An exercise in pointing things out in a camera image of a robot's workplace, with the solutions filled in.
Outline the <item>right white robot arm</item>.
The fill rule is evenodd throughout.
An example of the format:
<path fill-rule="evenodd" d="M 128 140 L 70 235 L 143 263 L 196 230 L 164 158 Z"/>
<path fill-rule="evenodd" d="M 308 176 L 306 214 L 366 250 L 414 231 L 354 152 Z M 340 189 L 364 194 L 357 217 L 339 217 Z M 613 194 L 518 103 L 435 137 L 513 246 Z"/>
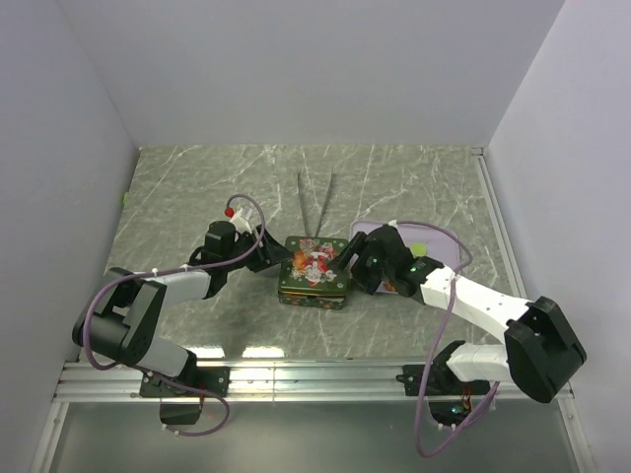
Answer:
<path fill-rule="evenodd" d="M 494 345 L 463 343 L 432 368 L 437 387 L 456 393 L 468 382 L 511 382 L 529 398 L 550 402 L 588 356 L 560 305 L 547 297 L 512 297 L 475 283 L 460 268 L 416 256 L 400 234 L 403 222 L 356 233 L 332 260 L 349 269 L 367 294 L 388 283 L 402 297 L 442 309 L 490 334 Z"/>

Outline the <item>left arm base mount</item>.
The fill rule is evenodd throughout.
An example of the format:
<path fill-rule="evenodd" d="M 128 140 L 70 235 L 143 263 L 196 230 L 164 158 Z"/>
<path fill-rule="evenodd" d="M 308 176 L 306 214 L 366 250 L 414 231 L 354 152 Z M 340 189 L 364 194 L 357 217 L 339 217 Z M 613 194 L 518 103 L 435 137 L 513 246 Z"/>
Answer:
<path fill-rule="evenodd" d="M 172 377 L 142 369 L 139 396 L 160 400 L 160 421 L 165 430 L 181 437 L 197 438 L 214 434 L 228 424 L 231 406 L 226 399 L 230 369 L 185 368 L 180 376 Z M 201 419 L 207 401 L 215 400 L 224 409 L 221 420 L 205 431 L 192 431 Z"/>

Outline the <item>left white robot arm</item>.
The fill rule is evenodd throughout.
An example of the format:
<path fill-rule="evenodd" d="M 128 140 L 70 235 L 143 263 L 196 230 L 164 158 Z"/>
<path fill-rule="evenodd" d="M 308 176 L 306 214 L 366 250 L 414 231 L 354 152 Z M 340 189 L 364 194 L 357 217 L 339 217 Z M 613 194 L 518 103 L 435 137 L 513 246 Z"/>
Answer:
<path fill-rule="evenodd" d="M 159 373 L 174 395 L 188 395 L 198 383 L 197 357 L 156 335 L 162 310 L 215 297 L 233 271 L 245 267 L 257 273 L 292 258 L 293 253 L 262 225 L 238 230 L 228 221 L 213 222 L 203 244 L 177 269 L 148 273 L 109 269 L 102 278 L 102 297 L 88 303 L 79 316 L 72 341 L 86 354 Z"/>

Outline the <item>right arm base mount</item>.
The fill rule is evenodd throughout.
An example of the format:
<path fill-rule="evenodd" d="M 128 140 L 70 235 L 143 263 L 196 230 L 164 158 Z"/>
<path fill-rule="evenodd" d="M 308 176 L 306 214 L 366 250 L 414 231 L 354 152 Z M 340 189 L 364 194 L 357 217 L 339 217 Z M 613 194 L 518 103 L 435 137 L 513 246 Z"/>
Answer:
<path fill-rule="evenodd" d="M 419 394 L 423 370 L 424 365 L 404 365 L 402 372 L 395 377 L 403 384 L 406 396 Z M 442 401 L 428 402 L 430 415 L 439 425 L 457 427 L 471 413 L 472 397 L 484 396 L 490 388 L 489 381 L 463 382 L 446 368 L 431 368 L 425 396 L 440 397 Z"/>

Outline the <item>metal tongs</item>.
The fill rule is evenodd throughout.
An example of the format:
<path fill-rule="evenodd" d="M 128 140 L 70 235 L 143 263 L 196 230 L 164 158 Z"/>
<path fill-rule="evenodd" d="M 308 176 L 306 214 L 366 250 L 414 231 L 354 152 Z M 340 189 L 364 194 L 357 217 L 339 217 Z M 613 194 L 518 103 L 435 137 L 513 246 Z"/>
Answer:
<path fill-rule="evenodd" d="M 320 237 L 330 214 L 331 201 L 336 185 L 336 171 L 329 169 L 324 193 L 319 196 L 313 184 L 308 183 L 307 174 L 296 172 L 296 187 L 300 217 L 305 237 Z"/>

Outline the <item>green christmas cookie tin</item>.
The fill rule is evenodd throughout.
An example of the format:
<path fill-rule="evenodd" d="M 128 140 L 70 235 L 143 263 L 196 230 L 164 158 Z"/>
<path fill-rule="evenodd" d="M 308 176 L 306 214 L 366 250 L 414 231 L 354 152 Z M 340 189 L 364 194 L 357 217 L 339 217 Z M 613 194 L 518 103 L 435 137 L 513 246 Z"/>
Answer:
<path fill-rule="evenodd" d="M 312 290 L 278 291 L 281 304 L 339 310 L 346 306 L 348 291 L 346 289 L 331 292 Z"/>

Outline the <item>lilac plastic tray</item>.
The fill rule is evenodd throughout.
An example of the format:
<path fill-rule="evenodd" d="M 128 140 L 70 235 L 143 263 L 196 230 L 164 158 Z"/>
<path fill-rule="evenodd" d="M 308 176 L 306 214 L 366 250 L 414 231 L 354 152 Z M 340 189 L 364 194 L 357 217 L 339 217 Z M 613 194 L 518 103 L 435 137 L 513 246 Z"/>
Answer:
<path fill-rule="evenodd" d="M 353 237 L 357 232 L 366 234 L 379 228 L 385 222 L 356 220 L 350 226 L 350 236 Z M 445 265 L 456 268 L 460 264 L 460 249 L 458 244 L 449 236 L 432 228 L 418 225 L 403 225 L 398 227 L 401 239 L 410 249 L 410 245 L 415 242 L 423 242 L 427 246 L 429 256 L 435 260 L 443 262 Z M 377 289 L 377 293 L 395 294 L 386 289 L 385 283 Z"/>

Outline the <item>gold tin lid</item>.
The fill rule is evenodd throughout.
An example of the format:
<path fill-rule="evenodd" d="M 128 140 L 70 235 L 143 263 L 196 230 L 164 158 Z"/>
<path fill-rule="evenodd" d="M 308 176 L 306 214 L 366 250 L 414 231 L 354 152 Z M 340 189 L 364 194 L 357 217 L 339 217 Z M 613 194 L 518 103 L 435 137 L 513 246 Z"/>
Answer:
<path fill-rule="evenodd" d="M 288 236 L 285 247 L 293 257 L 281 265 L 278 292 L 287 296 L 341 297 L 349 276 L 332 261 L 347 244 L 344 238 Z"/>

